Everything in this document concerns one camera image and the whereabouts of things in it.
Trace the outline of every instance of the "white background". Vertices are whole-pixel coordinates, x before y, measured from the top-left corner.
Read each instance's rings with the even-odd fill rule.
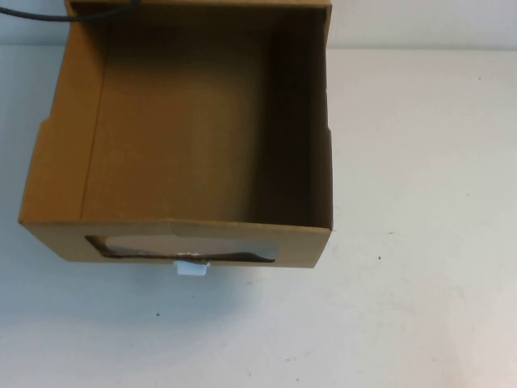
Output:
[[[0,0],[64,13],[63,0]],[[0,44],[63,44],[66,26],[0,16]],[[517,49],[516,0],[334,0],[330,46],[368,49]]]
[[[2,388],[517,386],[517,53],[330,50],[320,263],[205,278],[17,225],[61,54],[0,47]]]

